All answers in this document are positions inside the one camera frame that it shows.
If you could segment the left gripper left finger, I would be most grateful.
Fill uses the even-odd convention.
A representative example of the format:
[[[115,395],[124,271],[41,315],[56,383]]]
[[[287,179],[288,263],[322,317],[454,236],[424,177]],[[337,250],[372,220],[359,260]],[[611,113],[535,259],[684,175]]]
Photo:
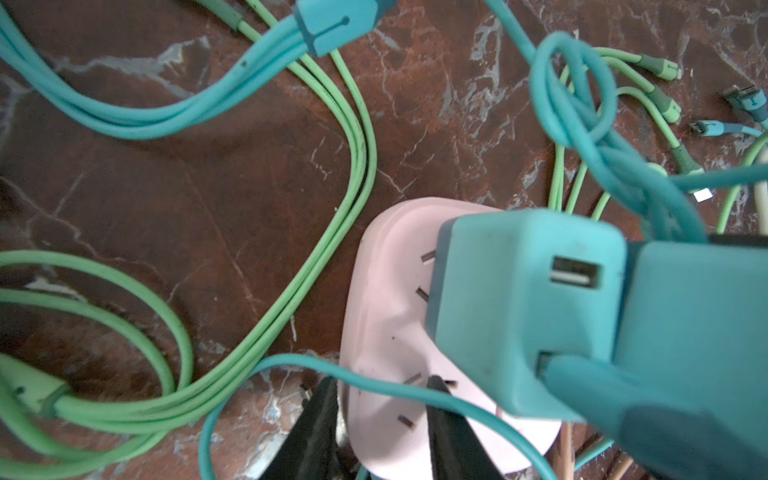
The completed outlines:
[[[335,472],[337,416],[337,381],[326,377],[260,479],[331,479]]]

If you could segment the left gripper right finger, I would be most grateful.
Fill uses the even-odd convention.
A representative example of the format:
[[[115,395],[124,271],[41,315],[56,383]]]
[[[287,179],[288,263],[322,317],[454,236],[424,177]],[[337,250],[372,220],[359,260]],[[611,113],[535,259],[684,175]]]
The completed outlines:
[[[503,479],[464,414],[427,406],[433,479]]]

